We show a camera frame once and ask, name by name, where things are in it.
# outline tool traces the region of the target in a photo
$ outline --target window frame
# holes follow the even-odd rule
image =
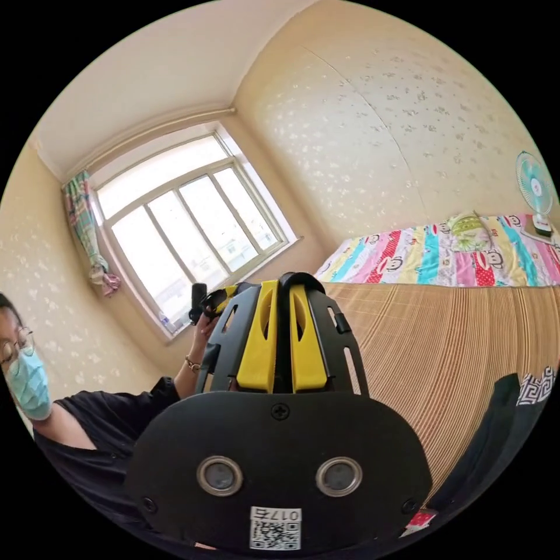
[[[215,138],[215,140],[218,142],[218,144],[220,145],[220,147],[224,151],[226,157],[224,157],[223,159],[221,159],[217,162],[213,162],[213,163],[207,164],[205,166],[198,167],[198,168],[196,168],[192,171],[189,171],[188,173],[185,173],[184,175],[182,175],[180,177],[175,177],[174,179],[171,179],[170,181],[155,187],[151,191],[149,191],[146,194],[138,197],[136,200],[130,202],[129,204],[127,204],[124,208],[122,208],[121,210],[116,212],[110,218],[105,217],[105,215],[103,213],[102,206],[99,202],[98,192],[101,191],[103,189],[103,187],[108,185],[108,183],[112,182],[114,179],[116,179],[118,176],[122,175],[123,173],[126,173],[127,171],[137,167],[141,163],[143,163],[145,161],[148,161],[149,159],[152,159],[153,157],[155,157],[155,156],[157,156],[161,153],[168,152],[169,150],[172,150],[174,148],[178,148],[180,146],[190,144],[191,142],[194,142],[196,140],[199,140],[199,139],[202,139],[202,138],[208,138],[208,137],[214,137]],[[272,234],[278,240],[276,243],[273,243],[271,246],[267,247],[265,250],[261,249],[261,247],[258,245],[258,242],[254,238],[254,236],[251,234],[248,227],[246,226],[244,221],[241,219],[241,217],[239,216],[239,214],[237,213],[237,211],[233,207],[232,203],[229,201],[229,198],[223,192],[222,187],[220,186],[218,180],[214,176],[215,173],[219,173],[220,171],[223,171],[225,169],[231,169],[234,172],[237,179],[240,181],[241,185],[245,188],[245,191],[247,192],[248,196],[253,201],[253,203],[255,204],[259,213],[263,217],[265,223],[270,228]],[[190,208],[188,207],[188,204],[186,203],[185,199],[179,193],[179,189],[181,187],[184,187],[187,184],[192,183],[193,181],[201,179],[202,177],[205,177],[205,176],[207,176],[212,181],[212,184],[213,184],[216,192],[221,197],[221,199],[224,201],[227,208],[232,213],[234,219],[238,222],[239,226],[241,227],[241,229],[243,230],[243,232],[247,236],[247,238],[249,240],[249,243],[257,251],[257,256],[256,257],[251,259],[249,262],[245,263],[243,266],[241,266],[235,272],[231,272],[229,267],[223,261],[222,257],[219,255],[217,249],[209,241],[209,239],[208,239],[207,235],[205,234],[204,230],[198,224],[198,221],[196,220],[195,216],[190,211]],[[121,246],[120,246],[120,244],[119,244],[119,242],[116,238],[116,235],[113,232],[113,226],[118,221],[120,221],[122,218],[129,215],[131,212],[134,212],[138,208],[144,207],[150,221],[153,223],[153,225],[154,225],[156,231],[158,232],[159,236],[161,237],[162,241],[166,245],[167,249],[170,251],[171,256],[176,260],[178,266],[181,268],[182,272],[186,275],[188,281],[191,282],[191,283],[196,282],[196,279],[194,278],[192,272],[190,272],[190,270],[188,269],[187,264],[182,261],[182,259],[178,255],[177,251],[175,250],[175,248],[171,244],[170,240],[167,238],[167,236],[163,232],[161,226],[158,224],[158,222],[155,219],[152,211],[148,207],[150,202],[152,202],[153,200],[155,200],[155,199],[159,198],[160,196],[162,196],[166,193],[169,193],[169,192],[174,192],[175,193],[175,195],[176,195],[178,201],[180,202],[181,206],[187,212],[187,214],[191,218],[194,226],[198,229],[201,236],[206,241],[210,251],[218,259],[218,263],[220,264],[220,266],[222,266],[223,269],[225,270],[225,272],[227,274],[229,274],[226,277],[226,279],[223,282],[221,282],[218,286],[214,286],[213,288],[209,288],[209,289],[219,289],[219,288],[222,288],[224,286],[235,284],[235,283],[241,281],[242,279],[247,278],[248,276],[251,275],[251,273],[253,271],[255,271],[257,268],[262,266],[275,253],[282,250],[284,247],[289,245],[290,242],[291,242],[290,238],[289,238],[289,233],[284,232],[283,228],[280,226],[278,220],[276,219],[276,217],[272,213],[271,209],[269,208],[268,204],[264,200],[264,197],[261,195],[258,188],[254,184],[254,181],[251,180],[249,175],[246,173],[243,164],[240,163],[239,157],[238,156],[236,157],[236,156],[233,155],[232,151],[229,149],[226,142],[221,138],[218,130],[216,130],[215,128],[211,131],[205,132],[204,134],[181,140],[180,142],[173,143],[173,144],[171,144],[169,146],[166,146],[162,149],[154,151],[154,152],[146,155],[142,159],[136,160],[133,163],[131,163],[130,165],[125,166],[123,169],[120,169],[118,172],[112,174],[110,177],[106,178],[104,181],[100,182],[99,184],[92,185],[92,197],[91,198],[92,198],[92,206],[93,206],[97,226],[101,229],[101,231],[103,233],[103,236],[105,238],[105,242],[109,245],[109,250],[113,253],[114,258],[117,260],[118,266],[120,268],[122,268],[122,270],[124,271],[124,273],[127,277],[126,279],[122,279],[122,281],[126,282],[128,280],[128,282],[131,284],[130,287],[133,289],[133,291],[135,291],[138,294],[139,298],[142,300],[141,303],[143,303],[149,309],[149,311],[153,314],[154,320],[157,321],[158,323],[159,323],[159,319],[158,319],[159,312],[161,311],[161,309],[160,309],[159,305],[156,303],[154,297],[145,288],[143,282],[140,280],[136,271],[134,270],[134,267],[128,261],[128,258],[124,254],[124,251],[122,250],[122,248],[121,248]],[[179,334],[179,332],[181,332],[189,324],[191,324],[189,321],[187,321],[186,323],[183,323],[181,321],[181,319],[179,319],[174,324],[174,332],[173,333],[167,332],[166,334],[171,339],[173,339]]]

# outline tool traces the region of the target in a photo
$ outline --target bed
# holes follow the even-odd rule
[[[433,495],[465,451],[494,383],[560,358],[560,287],[326,283],[360,346],[372,398],[415,429]]]
[[[344,241],[315,274],[321,282],[416,284],[456,288],[560,285],[560,235],[552,243],[521,233],[531,216],[481,216],[492,248],[455,253],[445,223]]]

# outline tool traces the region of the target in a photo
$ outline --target patterned fabric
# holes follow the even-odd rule
[[[555,378],[556,371],[552,367],[547,367],[544,370],[542,379],[537,379],[531,374],[525,375],[519,391],[517,406],[545,401],[552,391]]]
[[[560,285],[560,234],[551,243],[523,235],[531,215],[480,216],[488,251],[453,251],[446,223],[347,239],[317,271],[320,282],[417,284],[458,288]]]
[[[68,220],[89,259],[89,279],[103,288],[104,296],[111,296],[119,289],[121,280],[109,274],[109,265],[99,253],[87,172],[76,175],[63,192]]]
[[[453,236],[452,249],[458,253],[488,251],[492,248],[490,235],[475,212],[463,212],[447,220]]]

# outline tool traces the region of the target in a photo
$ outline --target water bottle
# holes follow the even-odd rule
[[[175,326],[173,323],[163,314],[162,311],[159,312],[159,321],[163,325],[163,328],[168,332],[173,334],[175,332]]]

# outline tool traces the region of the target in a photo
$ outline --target electric fan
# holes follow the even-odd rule
[[[547,215],[552,209],[552,180],[546,168],[530,153],[521,152],[516,162],[517,183],[525,202],[535,212],[533,225],[539,235],[552,236]]]

